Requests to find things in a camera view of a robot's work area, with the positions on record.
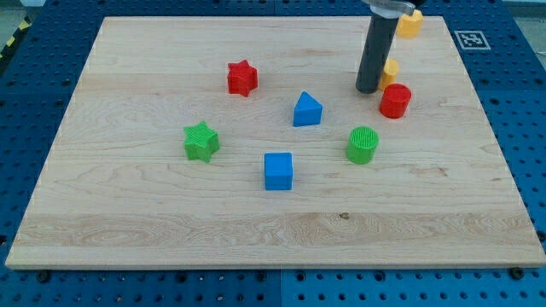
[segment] blue triangular prism block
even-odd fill
[[[293,126],[318,125],[321,123],[322,104],[307,92],[301,93],[293,110]]]

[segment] green block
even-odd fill
[[[349,136],[347,158],[355,164],[366,164],[374,158],[377,144],[379,144],[379,136],[375,130],[364,126],[357,127]]]
[[[218,133],[210,129],[204,121],[195,126],[184,127],[184,133],[184,148],[190,160],[200,159],[209,163],[212,154],[220,149]]]

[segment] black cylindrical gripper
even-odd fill
[[[372,15],[357,75],[357,90],[360,92],[372,94],[377,91],[397,24],[398,18]]]

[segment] red star block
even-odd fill
[[[247,60],[239,63],[228,63],[228,89],[230,94],[241,94],[248,97],[248,93],[258,87],[258,71],[248,65]]]

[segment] red block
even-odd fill
[[[411,90],[403,84],[391,84],[385,88],[379,111],[389,119],[399,119],[404,116],[410,103]]]
[[[228,89],[230,94],[248,97],[251,90],[258,88],[258,71],[248,65],[247,60],[228,63]]]

